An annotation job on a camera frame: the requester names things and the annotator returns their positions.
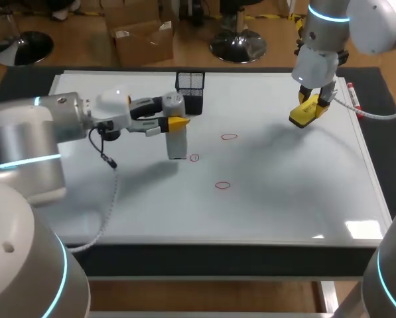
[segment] whiteboard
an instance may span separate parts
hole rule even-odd
[[[126,83],[133,99],[154,97],[174,90],[175,76],[70,72],[51,93],[93,101]],[[351,103],[344,79],[337,89]],[[391,217],[356,116],[333,102],[299,129],[289,122],[298,90],[290,74],[206,73],[187,160],[168,160],[163,135],[123,131],[106,143],[121,189],[99,244],[377,246]],[[39,212],[66,244],[85,243],[99,231],[114,177],[87,139],[59,149],[68,193]]]

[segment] red marker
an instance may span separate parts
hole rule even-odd
[[[357,93],[354,89],[354,85],[352,83],[348,83],[347,86],[348,86],[348,91],[350,92],[352,105],[354,106],[354,108],[361,111],[362,107],[360,106],[360,102],[358,101],[358,97],[357,97]],[[361,119],[363,117],[364,117],[363,115],[357,113],[358,119]]]

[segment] cardboard box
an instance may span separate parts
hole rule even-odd
[[[161,18],[158,0],[126,0],[123,6],[104,11],[121,66],[142,66],[173,57],[173,24]]]

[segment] cable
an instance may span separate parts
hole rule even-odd
[[[100,149],[96,146],[96,144],[92,140],[92,133],[95,130],[97,130],[100,135],[100,144],[101,144]],[[103,145],[105,142],[105,139],[103,138],[103,136],[105,134],[105,130],[106,130],[105,125],[100,123],[97,127],[90,129],[88,138],[89,138],[89,141],[92,144],[93,148],[95,148],[96,151],[99,152],[100,157],[103,159],[103,161],[108,163],[109,166],[112,168],[113,175],[114,175],[114,190],[113,190],[113,195],[112,195],[112,199],[111,199],[111,204],[109,206],[109,209],[107,210],[107,213],[105,214],[105,217],[103,218],[100,230],[97,233],[97,235],[89,243],[87,243],[85,245],[74,247],[74,248],[69,248],[68,251],[70,251],[71,253],[83,252],[83,251],[91,248],[93,245],[95,245],[98,242],[98,240],[101,238],[101,236],[105,233],[107,226],[109,225],[109,221],[111,220],[113,208],[115,207],[115,204],[117,203],[117,200],[118,200],[119,174],[117,171],[117,164],[112,158],[106,156],[105,153],[103,152],[104,151]]]
[[[119,174],[116,169],[112,169],[112,171],[113,171],[113,175],[114,175],[114,191],[113,191],[113,195],[112,195],[112,199],[111,199],[111,204],[109,206],[109,209],[107,210],[107,213],[105,214],[105,217],[103,218],[99,233],[89,243],[79,246],[79,247],[69,248],[68,249],[69,252],[78,253],[78,252],[83,252],[85,250],[88,250],[93,245],[95,245],[98,242],[98,240],[101,238],[101,236],[105,233],[107,226],[109,225],[109,221],[111,220],[113,208],[115,207],[115,204],[117,203],[118,193],[119,193]]]
[[[393,115],[387,115],[387,116],[381,116],[381,115],[374,115],[371,113],[366,113],[365,111],[360,111],[359,109],[356,109],[355,107],[349,106],[347,103],[344,103],[343,101],[340,101],[339,99],[337,99],[336,97],[334,98],[335,101],[337,101],[340,105],[348,108],[349,110],[359,114],[359,115],[363,115],[364,117],[367,118],[372,118],[372,119],[377,119],[380,121],[390,121],[392,119],[396,119],[396,114]]]

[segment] blue light ring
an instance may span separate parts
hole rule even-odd
[[[386,295],[388,296],[389,300],[391,300],[391,303],[396,308],[396,301],[395,301],[394,297],[392,297],[391,293],[388,290],[388,287],[386,287],[385,281],[383,280],[383,276],[382,276],[382,272],[381,272],[381,263],[380,263],[380,250],[377,251],[377,271],[379,273],[379,279],[381,281],[383,289],[385,290]]]
[[[350,18],[333,18],[333,17],[328,17],[326,15],[322,15],[320,13],[318,13],[317,11],[315,11],[310,5],[308,5],[308,10],[310,10],[310,12],[315,15],[316,17],[326,20],[326,21],[330,21],[330,22],[349,22]]]
[[[64,273],[62,274],[62,279],[60,282],[58,292],[56,293],[56,296],[54,297],[52,303],[50,304],[49,308],[46,310],[46,312],[44,313],[42,318],[48,318],[49,315],[52,313],[53,309],[56,307],[56,304],[58,303],[60,296],[62,295],[62,291],[64,290],[64,286],[66,283],[66,277],[68,274],[68,257],[66,255],[65,246],[57,235],[56,235],[56,238],[58,239],[58,241],[60,243],[60,247],[62,248],[62,253],[64,255]]]
[[[32,164],[34,162],[47,161],[47,160],[52,160],[52,159],[59,159],[60,157],[61,157],[60,154],[52,154],[50,156],[43,156],[43,157],[36,157],[36,158],[18,160],[18,161],[8,162],[6,164],[0,164],[0,169],[7,169],[7,168],[12,168],[12,167],[22,166],[23,164]]]

